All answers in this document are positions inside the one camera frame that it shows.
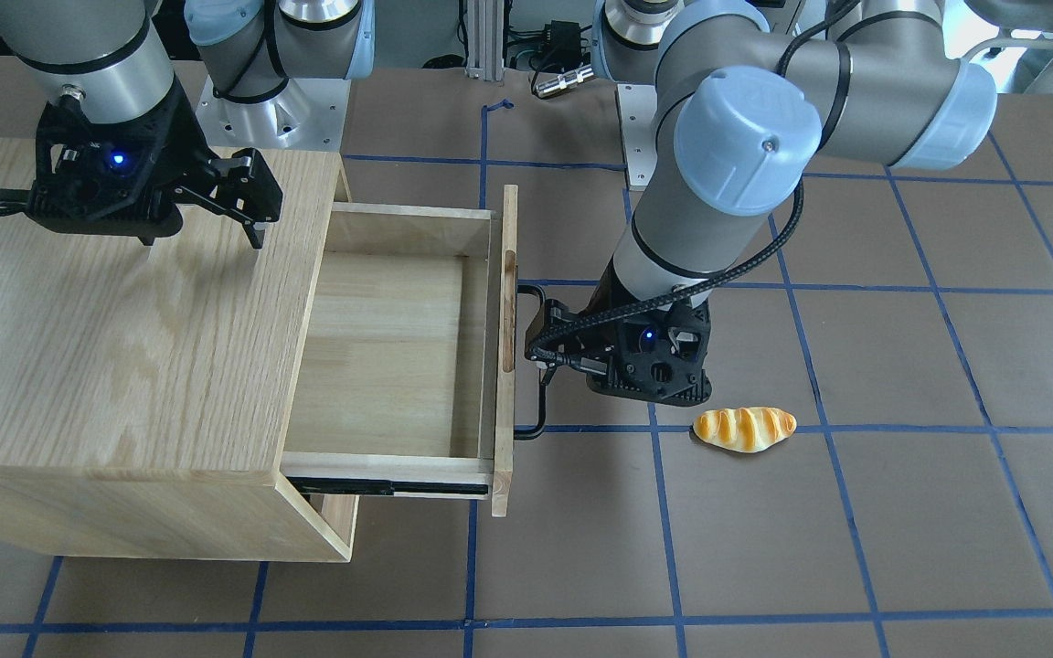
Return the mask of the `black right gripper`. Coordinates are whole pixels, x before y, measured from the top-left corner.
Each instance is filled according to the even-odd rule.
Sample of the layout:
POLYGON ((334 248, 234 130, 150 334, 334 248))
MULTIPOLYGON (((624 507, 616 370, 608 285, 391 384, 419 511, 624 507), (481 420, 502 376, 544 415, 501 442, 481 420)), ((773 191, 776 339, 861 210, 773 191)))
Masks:
POLYGON ((157 109, 164 139, 150 176, 152 224, 180 225, 178 206, 197 205, 245 225, 251 248, 263 250, 266 225, 280 220, 284 199, 264 155, 254 147, 229 157, 210 149, 181 87, 172 87, 157 109))

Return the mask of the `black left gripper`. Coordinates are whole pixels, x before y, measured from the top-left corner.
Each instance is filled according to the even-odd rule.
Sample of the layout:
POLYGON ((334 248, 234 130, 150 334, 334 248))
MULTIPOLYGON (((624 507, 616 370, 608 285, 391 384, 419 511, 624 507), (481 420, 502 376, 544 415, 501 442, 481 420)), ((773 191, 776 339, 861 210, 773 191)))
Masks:
POLYGON ((547 297, 538 286, 524 288, 538 296, 539 308, 524 334, 524 357, 545 370, 568 366, 588 376, 635 374, 636 341, 625 330, 625 318, 635 316, 638 299, 618 276, 605 274, 590 297, 588 307, 573 311, 547 297))

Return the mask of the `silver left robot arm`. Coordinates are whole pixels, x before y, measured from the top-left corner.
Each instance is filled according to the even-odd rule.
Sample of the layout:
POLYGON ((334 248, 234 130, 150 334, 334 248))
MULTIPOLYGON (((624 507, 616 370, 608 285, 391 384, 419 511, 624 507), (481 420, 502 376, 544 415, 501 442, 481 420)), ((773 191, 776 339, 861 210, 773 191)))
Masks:
POLYGON ((997 109, 992 76, 943 49, 940 1, 832 1, 795 37, 747 1, 694 1, 655 53, 657 163, 585 311, 526 334, 526 358, 615 374, 698 367, 707 299, 781 250, 816 154, 960 165, 997 109))

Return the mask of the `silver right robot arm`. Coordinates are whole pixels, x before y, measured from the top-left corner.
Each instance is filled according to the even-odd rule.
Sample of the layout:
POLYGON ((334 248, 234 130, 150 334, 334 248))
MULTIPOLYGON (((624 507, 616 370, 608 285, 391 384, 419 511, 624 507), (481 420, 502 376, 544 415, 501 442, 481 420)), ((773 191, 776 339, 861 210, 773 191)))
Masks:
POLYGON ((183 16, 223 129, 241 143, 229 157, 210 149, 142 1, 0 1, 0 38, 47 97, 34 182, 0 190, 0 217, 150 246, 179 233, 192 205, 262 247, 284 193, 261 149, 311 137, 300 80, 371 75, 375 4, 187 1, 183 16))

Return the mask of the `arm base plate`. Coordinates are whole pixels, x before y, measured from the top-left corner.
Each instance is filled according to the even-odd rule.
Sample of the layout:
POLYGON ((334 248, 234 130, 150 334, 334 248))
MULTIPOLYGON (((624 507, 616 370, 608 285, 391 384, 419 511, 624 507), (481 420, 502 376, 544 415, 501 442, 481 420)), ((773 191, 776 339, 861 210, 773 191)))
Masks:
POLYGON ((657 164, 654 117, 657 95, 653 86, 618 84, 617 109, 620 122, 628 188, 643 192, 657 164))
POLYGON ((197 120, 212 146, 337 153, 351 89, 351 80, 291 79, 272 99, 239 104, 214 97, 206 80, 197 120))

